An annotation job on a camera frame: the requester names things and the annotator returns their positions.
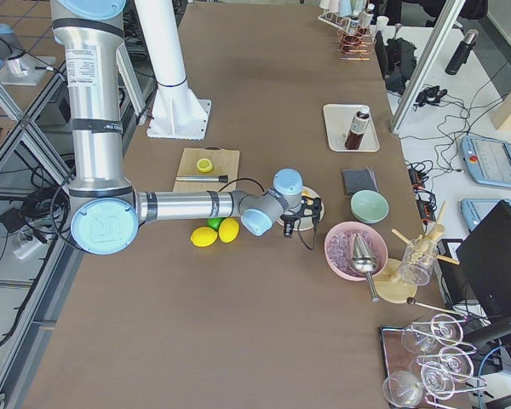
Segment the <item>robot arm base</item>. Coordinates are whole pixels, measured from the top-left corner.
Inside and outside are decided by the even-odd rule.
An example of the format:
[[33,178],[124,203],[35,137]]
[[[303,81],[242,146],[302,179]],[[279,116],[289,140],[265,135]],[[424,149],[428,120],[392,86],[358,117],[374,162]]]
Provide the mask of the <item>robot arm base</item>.
[[54,57],[35,57],[22,46],[14,30],[0,23],[0,82],[4,85],[36,86]]

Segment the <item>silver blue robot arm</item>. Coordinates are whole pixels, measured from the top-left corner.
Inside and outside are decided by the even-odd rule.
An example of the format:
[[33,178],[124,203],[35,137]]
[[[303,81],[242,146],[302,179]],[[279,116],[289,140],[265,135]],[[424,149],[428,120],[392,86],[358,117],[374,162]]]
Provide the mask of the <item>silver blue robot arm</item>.
[[[162,220],[237,217],[256,236],[275,222],[283,223],[285,236],[304,217],[318,224],[321,201],[303,194],[301,175],[293,169],[278,171],[261,195],[134,189],[123,172],[118,100],[119,83],[136,82],[135,75],[119,71],[124,6],[122,1],[51,3],[53,33],[66,54],[76,171],[67,192],[76,244],[92,254],[113,254],[130,245],[142,225]],[[157,82],[150,136],[202,140],[211,103],[188,86],[172,3],[139,1],[135,9]]]

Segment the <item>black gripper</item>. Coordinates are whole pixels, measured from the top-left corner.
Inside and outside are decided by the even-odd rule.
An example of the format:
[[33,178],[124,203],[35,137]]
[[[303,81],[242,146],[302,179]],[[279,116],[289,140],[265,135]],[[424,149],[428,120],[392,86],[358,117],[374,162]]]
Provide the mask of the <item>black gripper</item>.
[[301,218],[309,218],[312,222],[319,222],[324,212],[324,206],[320,197],[301,197]]

